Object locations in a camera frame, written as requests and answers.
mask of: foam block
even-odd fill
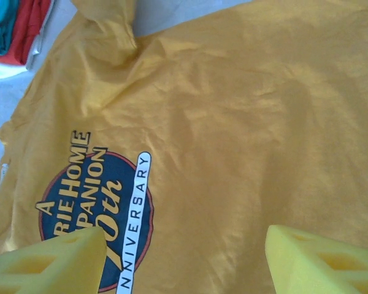
[[[368,294],[368,250],[281,225],[266,257],[277,294]]]
[[[0,255],[0,294],[96,294],[106,258],[100,227]]]

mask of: printed logo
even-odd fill
[[[117,293],[130,294],[153,233],[151,155],[141,153],[134,165],[107,148],[90,148],[90,137],[89,132],[72,132],[69,165],[36,203],[41,239],[102,227],[107,258],[99,292],[117,287]]]

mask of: white surface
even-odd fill
[[[243,2],[248,0],[138,0],[134,32],[138,36],[150,34]],[[51,19],[45,27],[42,52],[35,59],[32,71],[0,81],[0,127],[10,119],[35,71],[75,12],[70,0],[56,0]],[[3,150],[0,142],[0,158]]]

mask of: yellow t-shirt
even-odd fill
[[[0,253],[99,225],[101,291],[264,294],[270,224],[368,248],[368,0],[141,39],[132,1],[74,4],[0,129]]]

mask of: red shirt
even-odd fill
[[[39,34],[51,0],[20,0],[17,20],[13,28],[8,53],[0,56],[0,63],[25,65],[31,45]]]

